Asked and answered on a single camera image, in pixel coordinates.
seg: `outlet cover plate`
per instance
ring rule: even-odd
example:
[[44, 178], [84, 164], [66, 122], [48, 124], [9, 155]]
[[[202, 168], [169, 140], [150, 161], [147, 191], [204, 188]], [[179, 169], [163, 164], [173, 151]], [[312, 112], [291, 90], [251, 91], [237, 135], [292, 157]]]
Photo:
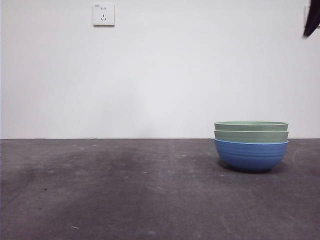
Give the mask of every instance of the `outlet cover plate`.
[[115, 5], [112, 3], [96, 4], [92, 7], [94, 27], [115, 25]]

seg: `gray floor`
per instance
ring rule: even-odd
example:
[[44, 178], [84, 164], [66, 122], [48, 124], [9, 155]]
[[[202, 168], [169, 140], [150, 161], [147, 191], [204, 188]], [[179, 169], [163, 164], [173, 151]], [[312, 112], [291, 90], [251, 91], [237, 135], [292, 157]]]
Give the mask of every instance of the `gray floor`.
[[320, 139], [265, 173], [210, 139], [1, 141], [2, 240], [320, 239]]

